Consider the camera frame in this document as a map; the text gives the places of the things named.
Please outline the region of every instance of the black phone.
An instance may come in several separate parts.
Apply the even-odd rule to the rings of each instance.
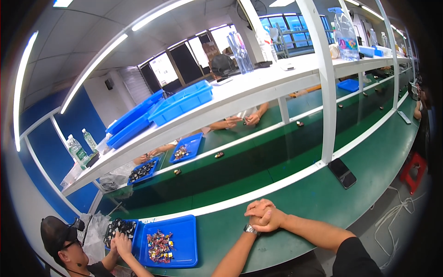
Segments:
[[[350,188],[357,182],[357,178],[355,178],[354,174],[351,173],[341,159],[333,160],[328,164],[328,167],[345,189]]]

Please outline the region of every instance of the black sleeve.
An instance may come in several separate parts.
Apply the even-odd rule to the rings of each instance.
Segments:
[[[380,269],[358,238],[348,238],[338,248],[332,266],[334,277],[382,277]]]
[[[114,277],[114,275],[105,268],[101,261],[93,265],[88,265],[87,269],[94,274],[95,277]]]

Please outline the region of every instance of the green bottle label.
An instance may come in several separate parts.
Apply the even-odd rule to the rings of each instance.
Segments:
[[[80,148],[79,151],[77,151],[77,153],[75,153],[77,155],[77,157],[80,160],[83,160],[85,158],[85,156],[87,156],[86,152],[83,150],[83,148]]]

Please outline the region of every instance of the clasped hands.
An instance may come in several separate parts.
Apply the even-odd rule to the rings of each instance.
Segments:
[[[249,216],[249,224],[258,232],[272,232],[282,227],[288,217],[267,199],[250,203],[245,216]]]

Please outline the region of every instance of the metal watch band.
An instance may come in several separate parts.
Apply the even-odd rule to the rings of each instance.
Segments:
[[[243,231],[244,232],[248,232],[248,233],[256,234],[257,236],[261,234],[261,232],[257,232],[257,230],[252,228],[252,226],[249,223],[246,224],[246,226],[244,227]]]

